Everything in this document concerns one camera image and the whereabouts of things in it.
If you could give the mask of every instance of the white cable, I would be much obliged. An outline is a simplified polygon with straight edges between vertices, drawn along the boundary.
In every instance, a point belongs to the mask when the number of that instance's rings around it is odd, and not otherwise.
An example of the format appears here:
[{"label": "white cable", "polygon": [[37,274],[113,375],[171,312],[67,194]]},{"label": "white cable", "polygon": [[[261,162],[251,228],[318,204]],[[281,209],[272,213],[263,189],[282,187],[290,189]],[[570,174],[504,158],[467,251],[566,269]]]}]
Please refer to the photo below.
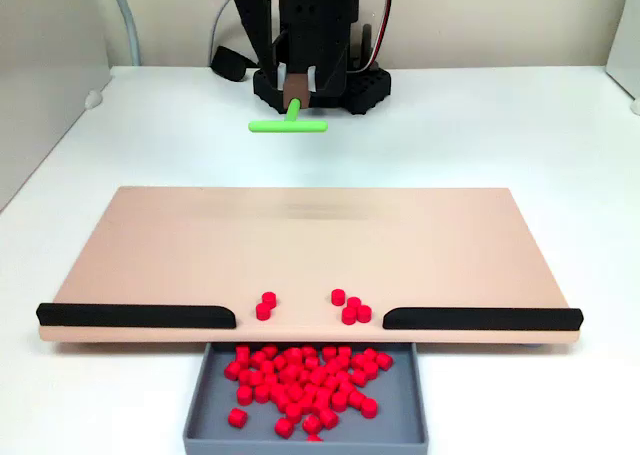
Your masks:
[{"label": "white cable", "polygon": [[133,14],[129,8],[127,0],[116,0],[122,18],[124,19],[124,26],[127,29],[127,36],[129,37],[129,50],[131,51],[131,64],[134,66],[140,66],[140,45],[138,43],[138,33],[136,32],[136,24],[133,21]]},{"label": "white cable", "polygon": [[218,10],[218,13],[216,13],[216,18],[213,22],[213,28],[211,29],[211,37],[209,38],[209,64],[211,64],[213,60],[213,41],[216,37],[216,29],[218,28],[218,22],[220,21],[222,12],[224,11],[225,8],[227,8],[227,5],[229,5],[230,1],[231,0],[225,0],[222,6],[220,7],[220,9]]}]

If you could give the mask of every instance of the black 3d printed part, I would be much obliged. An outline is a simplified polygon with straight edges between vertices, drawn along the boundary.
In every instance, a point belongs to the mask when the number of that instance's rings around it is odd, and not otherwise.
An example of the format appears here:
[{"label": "black 3d printed part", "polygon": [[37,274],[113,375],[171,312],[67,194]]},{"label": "black 3d printed part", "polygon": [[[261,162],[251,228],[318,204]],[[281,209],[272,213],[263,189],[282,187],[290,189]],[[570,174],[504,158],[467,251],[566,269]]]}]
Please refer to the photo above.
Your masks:
[{"label": "black 3d printed part", "polygon": [[577,331],[577,308],[395,308],[384,316],[387,330]]},{"label": "black 3d printed part", "polygon": [[217,305],[41,303],[36,315],[54,327],[236,328],[234,313]]}]

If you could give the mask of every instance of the red wire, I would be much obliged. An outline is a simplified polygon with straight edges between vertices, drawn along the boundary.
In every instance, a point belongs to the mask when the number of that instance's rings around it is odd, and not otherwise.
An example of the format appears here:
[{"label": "red wire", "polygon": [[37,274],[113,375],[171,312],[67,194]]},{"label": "red wire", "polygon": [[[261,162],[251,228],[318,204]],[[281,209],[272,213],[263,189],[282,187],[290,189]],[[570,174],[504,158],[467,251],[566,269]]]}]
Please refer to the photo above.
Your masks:
[{"label": "red wire", "polygon": [[384,17],[382,19],[382,25],[380,28],[380,36],[376,41],[376,46],[373,50],[373,56],[371,57],[371,63],[368,64],[367,69],[373,65],[373,62],[376,61],[376,57],[378,56],[378,52],[380,51],[380,47],[382,46],[382,39],[384,38],[384,33],[387,30],[387,22],[389,21],[389,14],[391,13],[391,0],[387,0],[386,10],[384,13]]}]

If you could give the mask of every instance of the white wall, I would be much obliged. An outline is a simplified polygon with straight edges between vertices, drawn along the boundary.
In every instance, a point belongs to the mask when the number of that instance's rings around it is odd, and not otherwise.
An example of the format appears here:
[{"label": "white wall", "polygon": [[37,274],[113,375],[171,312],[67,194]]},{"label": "white wall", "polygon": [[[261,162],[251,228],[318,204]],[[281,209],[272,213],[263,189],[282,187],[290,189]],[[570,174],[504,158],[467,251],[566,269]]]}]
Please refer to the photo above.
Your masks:
[{"label": "white wall", "polygon": [[[202,66],[223,0],[129,0],[150,65]],[[99,0],[114,65],[130,63],[115,0]],[[377,24],[383,0],[362,0]],[[604,65],[624,0],[394,0],[380,54],[385,67]],[[251,55],[235,6],[219,42]]]}]

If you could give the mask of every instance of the gray bin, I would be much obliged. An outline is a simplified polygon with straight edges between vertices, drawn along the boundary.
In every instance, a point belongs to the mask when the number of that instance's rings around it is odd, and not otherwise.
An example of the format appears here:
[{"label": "gray bin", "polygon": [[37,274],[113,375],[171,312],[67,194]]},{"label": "gray bin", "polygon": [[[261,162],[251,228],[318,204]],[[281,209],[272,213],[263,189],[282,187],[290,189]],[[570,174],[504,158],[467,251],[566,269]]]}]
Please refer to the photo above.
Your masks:
[{"label": "gray bin", "polygon": [[[278,345],[283,349],[300,346]],[[227,380],[223,371],[235,358],[235,348],[233,344],[209,344],[184,429],[187,455],[425,455],[428,437],[415,344],[350,346],[356,352],[373,347],[394,359],[388,372],[381,370],[378,378],[362,389],[378,401],[378,416],[368,420],[348,408],[338,414],[337,427],[322,430],[324,442],[314,443],[306,441],[301,423],[288,440],[276,435],[274,425],[283,415],[273,403],[261,405],[254,401],[248,407],[240,407],[249,414],[249,421],[242,429],[231,427],[227,416],[238,406],[238,384]]]}]

